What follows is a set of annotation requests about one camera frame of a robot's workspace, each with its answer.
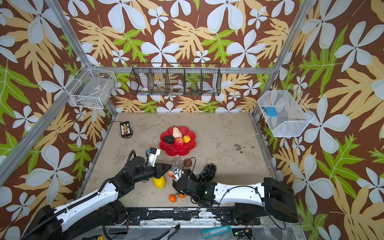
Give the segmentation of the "yellow fake lemon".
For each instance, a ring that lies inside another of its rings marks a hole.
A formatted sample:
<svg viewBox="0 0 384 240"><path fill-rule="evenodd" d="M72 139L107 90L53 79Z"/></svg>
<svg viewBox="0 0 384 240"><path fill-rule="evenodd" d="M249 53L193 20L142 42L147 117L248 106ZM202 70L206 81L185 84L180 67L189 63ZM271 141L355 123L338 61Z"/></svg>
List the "yellow fake lemon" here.
<svg viewBox="0 0 384 240"><path fill-rule="evenodd" d="M153 178L153 183L156 188L163 189L166 186L166 179L165 177L160 177L159 179Z"/></svg>

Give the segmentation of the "black fake grape bunch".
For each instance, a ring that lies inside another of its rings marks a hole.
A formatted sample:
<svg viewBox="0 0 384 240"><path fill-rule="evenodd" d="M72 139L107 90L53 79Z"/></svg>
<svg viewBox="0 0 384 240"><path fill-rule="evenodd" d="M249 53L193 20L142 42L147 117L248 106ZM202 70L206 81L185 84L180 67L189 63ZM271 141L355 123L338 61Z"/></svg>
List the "black fake grape bunch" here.
<svg viewBox="0 0 384 240"><path fill-rule="evenodd" d="M198 182L205 183L211 182L217 172L217 166L214 164L207 164L204 169L199 173Z"/></svg>

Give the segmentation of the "dark fake avocado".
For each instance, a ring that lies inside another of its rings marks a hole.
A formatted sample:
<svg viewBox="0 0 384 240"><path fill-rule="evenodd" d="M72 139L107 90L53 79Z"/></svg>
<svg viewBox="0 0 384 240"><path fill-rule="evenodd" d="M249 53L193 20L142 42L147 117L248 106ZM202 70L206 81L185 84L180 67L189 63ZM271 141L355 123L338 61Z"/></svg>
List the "dark fake avocado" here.
<svg viewBox="0 0 384 240"><path fill-rule="evenodd" d="M166 144L173 145L174 141L175 141L175 138L172 135L167 135L167 136L164 136L163 141Z"/></svg>

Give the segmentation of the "red fake pomegranate piece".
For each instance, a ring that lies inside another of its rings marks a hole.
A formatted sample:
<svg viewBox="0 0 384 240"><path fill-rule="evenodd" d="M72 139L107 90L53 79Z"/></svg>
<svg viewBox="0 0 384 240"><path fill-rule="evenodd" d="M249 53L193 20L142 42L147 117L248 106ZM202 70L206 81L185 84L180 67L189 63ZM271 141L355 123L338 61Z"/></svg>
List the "red fake pomegranate piece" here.
<svg viewBox="0 0 384 240"><path fill-rule="evenodd" d="M178 137L174 139L174 147L176 149L180 149L184 146L184 139L182 137Z"/></svg>

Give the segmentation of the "cream fake garlic bulb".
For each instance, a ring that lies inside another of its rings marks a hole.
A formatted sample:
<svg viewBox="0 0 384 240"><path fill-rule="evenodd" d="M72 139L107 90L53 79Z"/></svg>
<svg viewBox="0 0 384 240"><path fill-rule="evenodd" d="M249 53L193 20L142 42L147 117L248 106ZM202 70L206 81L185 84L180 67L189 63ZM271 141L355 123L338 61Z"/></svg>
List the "cream fake garlic bulb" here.
<svg viewBox="0 0 384 240"><path fill-rule="evenodd" d="M183 137L183 134L182 134L182 132L180 131L179 128L177 128L177 127L173 127L172 136L173 136L175 139L176 139L176 138L182 138L182 137Z"/></svg>

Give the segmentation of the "small orange-yellow fruit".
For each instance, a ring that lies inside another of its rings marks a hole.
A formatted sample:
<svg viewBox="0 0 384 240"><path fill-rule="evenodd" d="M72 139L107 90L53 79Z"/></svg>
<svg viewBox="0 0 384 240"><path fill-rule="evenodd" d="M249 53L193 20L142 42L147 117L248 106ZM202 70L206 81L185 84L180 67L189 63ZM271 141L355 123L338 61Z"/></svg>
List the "small orange-yellow fruit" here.
<svg viewBox="0 0 384 240"><path fill-rule="evenodd" d="M189 135L185 135L185 136L183 136L183 141L185 144L187 144L191 141L191 137Z"/></svg>

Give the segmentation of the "red fake strawberry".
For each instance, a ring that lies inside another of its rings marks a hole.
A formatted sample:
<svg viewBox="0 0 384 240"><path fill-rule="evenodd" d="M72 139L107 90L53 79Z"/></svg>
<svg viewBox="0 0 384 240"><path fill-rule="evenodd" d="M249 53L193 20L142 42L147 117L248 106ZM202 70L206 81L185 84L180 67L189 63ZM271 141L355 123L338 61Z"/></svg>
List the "red fake strawberry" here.
<svg viewBox="0 0 384 240"><path fill-rule="evenodd" d="M172 178L172 179L175 179L175 178L176 178L175 175L174 175L174 173L173 173L171 170L168 171L168 176L169 176L170 178Z"/></svg>

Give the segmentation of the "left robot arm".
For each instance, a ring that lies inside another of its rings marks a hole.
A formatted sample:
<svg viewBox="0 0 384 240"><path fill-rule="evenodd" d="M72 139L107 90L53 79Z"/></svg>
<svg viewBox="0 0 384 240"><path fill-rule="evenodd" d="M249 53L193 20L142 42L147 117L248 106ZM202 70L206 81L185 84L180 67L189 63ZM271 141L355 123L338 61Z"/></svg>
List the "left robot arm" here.
<svg viewBox="0 0 384 240"><path fill-rule="evenodd" d="M126 207L119 198L131 192L138 182L161 178L171 167L161 163L147 166L142 157L127 160L124 167L105 180L98 190L63 206L40 209L21 238L71 240L96 227L122 223L126 218Z"/></svg>

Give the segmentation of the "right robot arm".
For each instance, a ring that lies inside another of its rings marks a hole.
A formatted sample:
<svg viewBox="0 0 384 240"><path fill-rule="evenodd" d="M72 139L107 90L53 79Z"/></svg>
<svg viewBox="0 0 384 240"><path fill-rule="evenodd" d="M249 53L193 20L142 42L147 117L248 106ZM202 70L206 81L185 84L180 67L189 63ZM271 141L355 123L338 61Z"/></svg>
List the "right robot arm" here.
<svg viewBox="0 0 384 240"><path fill-rule="evenodd" d="M211 208L223 204L235 204L240 219L270 216L287 222L298 223L294 190L273 179L264 178L253 185L227 185L216 182L200 182L186 170L175 174L173 188L180 194L191 197L200 207Z"/></svg>

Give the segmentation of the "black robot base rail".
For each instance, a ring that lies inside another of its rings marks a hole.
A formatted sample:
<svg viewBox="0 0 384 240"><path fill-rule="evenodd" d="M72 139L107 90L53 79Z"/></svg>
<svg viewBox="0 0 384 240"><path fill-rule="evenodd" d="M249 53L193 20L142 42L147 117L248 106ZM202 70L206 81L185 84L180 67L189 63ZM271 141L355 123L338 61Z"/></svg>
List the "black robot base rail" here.
<svg viewBox="0 0 384 240"><path fill-rule="evenodd" d="M147 223L231 225L239 224L234 217L234 207L219 208L126 208L126 217L130 226L144 226Z"/></svg>

